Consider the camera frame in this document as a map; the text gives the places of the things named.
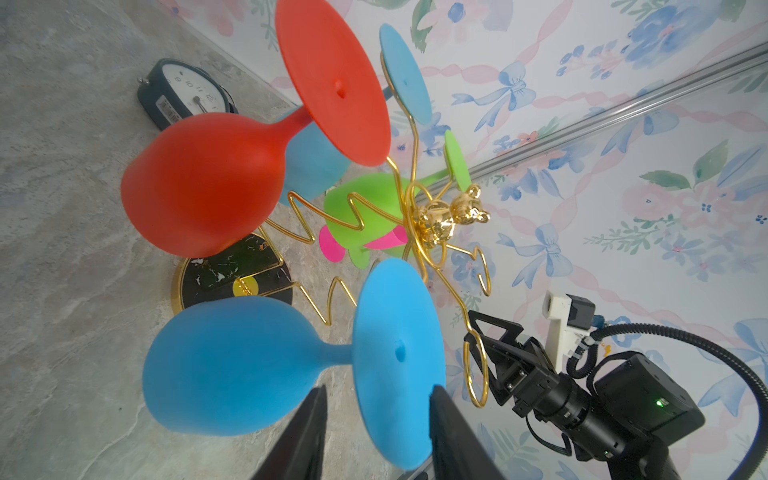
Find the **blue wine glass front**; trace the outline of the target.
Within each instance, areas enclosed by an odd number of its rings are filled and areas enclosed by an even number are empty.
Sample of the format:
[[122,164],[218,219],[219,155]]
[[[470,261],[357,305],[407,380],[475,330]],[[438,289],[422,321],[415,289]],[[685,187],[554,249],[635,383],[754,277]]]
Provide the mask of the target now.
[[446,382],[438,314],[407,262],[378,264],[360,292],[347,345],[320,339],[276,299],[233,297],[175,315],[154,339],[142,374],[146,406],[165,428],[240,436],[296,409],[326,369],[353,370],[358,406],[381,455],[403,470],[431,455],[430,397]]

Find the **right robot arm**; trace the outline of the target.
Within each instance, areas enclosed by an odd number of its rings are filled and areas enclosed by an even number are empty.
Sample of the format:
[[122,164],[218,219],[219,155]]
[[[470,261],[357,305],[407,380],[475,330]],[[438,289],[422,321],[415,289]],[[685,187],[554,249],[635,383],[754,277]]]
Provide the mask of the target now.
[[636,351],[599,360],[593,334],[580,345],[584,371],[556,372],[534,338],[519,342],[521,325],[471,311],[465,337],[477,363],[490,361],[489,390],[525,421],[550,423],[559,445],[546,448],[581,462],[604,462],[613,479],[676,479],[672,444],[705,423],[687,391]]

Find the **red wine glass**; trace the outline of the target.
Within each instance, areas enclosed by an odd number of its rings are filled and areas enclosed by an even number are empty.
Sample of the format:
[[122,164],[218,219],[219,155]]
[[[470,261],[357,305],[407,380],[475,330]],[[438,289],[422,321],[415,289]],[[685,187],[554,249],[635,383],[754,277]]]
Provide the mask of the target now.
[[325,1],[281,1],[275,23],[299,109],[271,124],[231,113],[183,119],[127,167],[124,210],[157,248],[209,257],[259,227],[281,197],[286,148],[310,124],[357,164],[374,167],[386,159],[386,101],[345,20]]

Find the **magenta wine glass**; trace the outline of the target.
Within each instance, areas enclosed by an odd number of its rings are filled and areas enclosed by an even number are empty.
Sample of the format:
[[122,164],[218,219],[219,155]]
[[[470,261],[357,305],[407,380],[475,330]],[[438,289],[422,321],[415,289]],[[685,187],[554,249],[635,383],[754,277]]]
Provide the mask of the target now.
[[339,244],[327,226],[322,227],[318,236],[318,244],[327,260],[332,263],[340,263],[346,253],[349,252],[350,258],[359,268],[364,268],[368,265],[370,250],[398,249],[404,247],[407,242],[408,236],[405,228],[402,226],[397,226],[385,236],[359,247],[358,251],[350,250]]

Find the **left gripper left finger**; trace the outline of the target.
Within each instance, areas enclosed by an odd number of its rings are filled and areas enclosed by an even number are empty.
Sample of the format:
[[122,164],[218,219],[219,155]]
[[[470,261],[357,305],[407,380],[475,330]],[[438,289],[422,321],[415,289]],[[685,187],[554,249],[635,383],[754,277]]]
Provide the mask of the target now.
[[320,480],[327,419],[326,387],[315,387],[301,403],[252,479]]

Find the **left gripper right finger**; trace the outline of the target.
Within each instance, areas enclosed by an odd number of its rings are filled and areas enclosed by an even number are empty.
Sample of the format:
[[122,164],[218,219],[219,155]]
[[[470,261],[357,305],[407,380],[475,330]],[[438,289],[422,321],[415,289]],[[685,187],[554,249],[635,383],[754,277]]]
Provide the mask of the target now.
[[430,395],[429,435],[437,480],[503,480],[443,386]]

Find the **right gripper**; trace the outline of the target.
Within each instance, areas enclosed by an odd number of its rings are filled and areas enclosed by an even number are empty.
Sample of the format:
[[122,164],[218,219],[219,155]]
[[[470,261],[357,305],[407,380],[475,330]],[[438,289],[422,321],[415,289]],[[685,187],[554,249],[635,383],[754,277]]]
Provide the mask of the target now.
[[[464,336],[464,383],[474,406],[493,399],[499,406],[509,400],[520,417],[532,413],[563,432],[575,432],[592,416],[590,395],[565,373],[557,373],[537,343],[518,341],[523,327],[476,310],[469,311],[471,331]],[[497,327],[498,339],[481,327]],[[488,372],[483,370],[480,347],[486,352]]]

